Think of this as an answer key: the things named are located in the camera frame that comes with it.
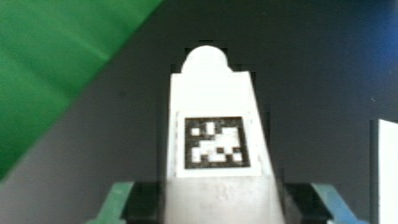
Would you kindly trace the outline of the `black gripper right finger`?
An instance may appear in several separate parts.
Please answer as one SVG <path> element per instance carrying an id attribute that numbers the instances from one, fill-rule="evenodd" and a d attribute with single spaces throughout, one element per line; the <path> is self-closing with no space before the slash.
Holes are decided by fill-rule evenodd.
<path id="1" fill-rule="evenodd" d="M 369 224 L 357 218 L 330 184 L 286 183 L 281 199 L 286 224 Z"/>

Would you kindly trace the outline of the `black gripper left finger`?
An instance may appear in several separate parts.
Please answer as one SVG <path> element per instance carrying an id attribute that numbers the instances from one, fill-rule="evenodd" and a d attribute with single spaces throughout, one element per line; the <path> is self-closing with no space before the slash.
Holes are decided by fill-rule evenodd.
<path id="1" fill-rule="evenodd" d="M 160 192 L 156 182 L 117 182 L 85 224 L 160 224 Z"/>

